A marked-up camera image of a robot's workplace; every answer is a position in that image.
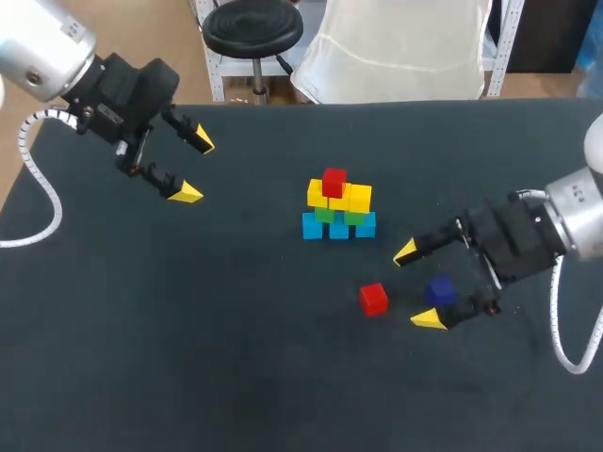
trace stool leg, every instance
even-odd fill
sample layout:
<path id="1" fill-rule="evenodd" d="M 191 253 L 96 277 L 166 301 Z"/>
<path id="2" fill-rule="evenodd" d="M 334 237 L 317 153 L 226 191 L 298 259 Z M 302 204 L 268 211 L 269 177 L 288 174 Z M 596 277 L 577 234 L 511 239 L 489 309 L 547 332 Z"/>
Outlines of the stool leg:
<path id="1" fill-rule="evenodd" d="M 256 105 L 268 103 L 266 88 L 262 83 L 262 62 L 259 59 L 253 61 L 253 102 Z"/>

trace block tower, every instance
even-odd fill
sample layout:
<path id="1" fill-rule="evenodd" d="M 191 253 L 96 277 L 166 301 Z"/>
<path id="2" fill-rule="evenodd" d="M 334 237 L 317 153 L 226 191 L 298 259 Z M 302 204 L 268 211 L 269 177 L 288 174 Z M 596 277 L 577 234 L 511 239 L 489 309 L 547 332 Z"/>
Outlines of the block tower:
<path id="1" fill-rule="evenodd" d="M 373 238 L 377 217 L 370 212 L 372 186 L 357 186 L 347 181 L 344 169 L 327 168 L 322 180 L 312 179 L 308 187 L 308 205 L 314 212 L 302 215 L 305 240 L 321 239 L 325 225 L 329 238 L 346 240 L 350 228 L 357 238 Z"/>

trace floor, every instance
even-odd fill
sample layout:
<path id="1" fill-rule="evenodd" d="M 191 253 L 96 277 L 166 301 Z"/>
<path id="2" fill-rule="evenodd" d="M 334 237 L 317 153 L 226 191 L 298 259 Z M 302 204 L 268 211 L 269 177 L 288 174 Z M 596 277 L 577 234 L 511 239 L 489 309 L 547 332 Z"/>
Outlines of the floor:
<path id="1" fill-rule="evenodd" d="M 211 102 L 201 36 L 187 0 L 61 0 L 60 3 L 95 31 L 97 53 L 101 57 L 116 52 L 135 66 L 161 57 L 181 76 L 176 103 Z M 578 73 L 508 74 L 501 97 L 571 97 L 579 80 Z M 242 87 L 235 84 L 229 90 L 227 99 L 246 102 L 248 90 L 244 84 Z M 287 95 L 277 96 L 275 102 L 282 103 Z M 16 151 L 17 130 L 22 120 L 39 107 L 39 103 L 8 84 L 5 106 L 0 110 L 0 207 L 21 168 Z"/>

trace black stool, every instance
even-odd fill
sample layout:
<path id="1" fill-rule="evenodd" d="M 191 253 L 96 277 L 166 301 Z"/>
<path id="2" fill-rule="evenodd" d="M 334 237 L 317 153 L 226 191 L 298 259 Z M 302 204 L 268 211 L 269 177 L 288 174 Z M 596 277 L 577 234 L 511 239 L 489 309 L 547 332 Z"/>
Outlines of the black stool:
<path id="1" fill-rule="evenodd" d="M 217 54 L 253 61 L 253 95 L 257 105 L 267 103 L 261 58 L 278 56 L 303 34 L 300 12 L 288 0 L 234 0 L 205 18 L 205 44 Z"/>

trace dark blue block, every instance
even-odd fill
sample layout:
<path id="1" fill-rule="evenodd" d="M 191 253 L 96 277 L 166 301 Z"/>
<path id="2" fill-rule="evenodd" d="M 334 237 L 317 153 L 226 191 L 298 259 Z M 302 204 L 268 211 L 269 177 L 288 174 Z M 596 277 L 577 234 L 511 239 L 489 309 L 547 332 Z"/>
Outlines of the dark blue block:
<path id="1" fill-rule="evenodd" d="M 350 226 L 343 221 L 343 212 L 335 212 L 335 221 L 329 225 L 329 238 L 347 240 L 350 238 Z"/>
<path id="2" fill-rule="evenodd" d="M 425 292 L 425 300 L 432 306 L 443 306 L 456 301 L 456 289 L 452 279 L 448 276 L 439 276 L 430 281 Z"/>
<path id="3" fill-rule="evenodd" d="M 317 240 L 322 238 L 322 223 L 317 221 L 314 212 L 306 212 L 301 215 L 301 228 L 304 240 Z"/>

